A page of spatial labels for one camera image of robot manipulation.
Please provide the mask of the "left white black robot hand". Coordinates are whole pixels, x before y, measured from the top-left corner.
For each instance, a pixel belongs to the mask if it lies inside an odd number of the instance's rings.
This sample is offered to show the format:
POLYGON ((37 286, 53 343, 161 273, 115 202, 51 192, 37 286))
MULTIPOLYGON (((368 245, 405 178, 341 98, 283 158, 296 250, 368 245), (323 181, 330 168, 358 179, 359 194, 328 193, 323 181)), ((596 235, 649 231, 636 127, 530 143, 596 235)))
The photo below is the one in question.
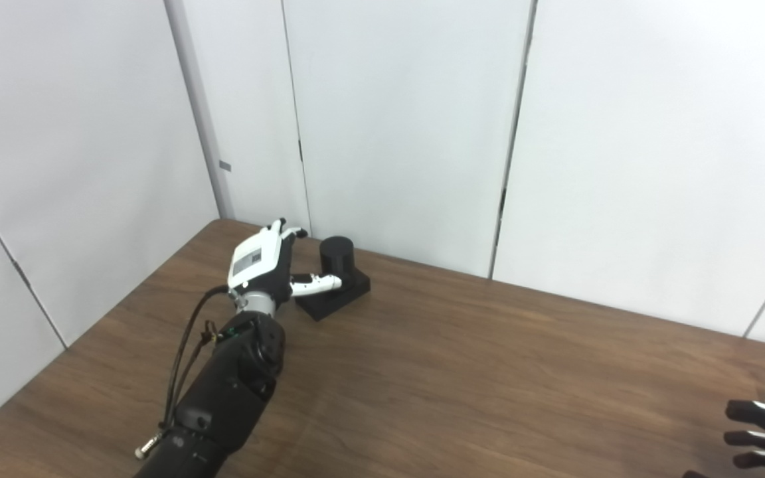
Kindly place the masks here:
POLYGON ((318 295, 343 287, 343 279, 334 274, 292 274, 294 243, 307 236, 307 230, 287 227, 285 218, 279 218, 237 245, 227 287, 238 311, 273 317, 279 306, 292 297, 318 295))

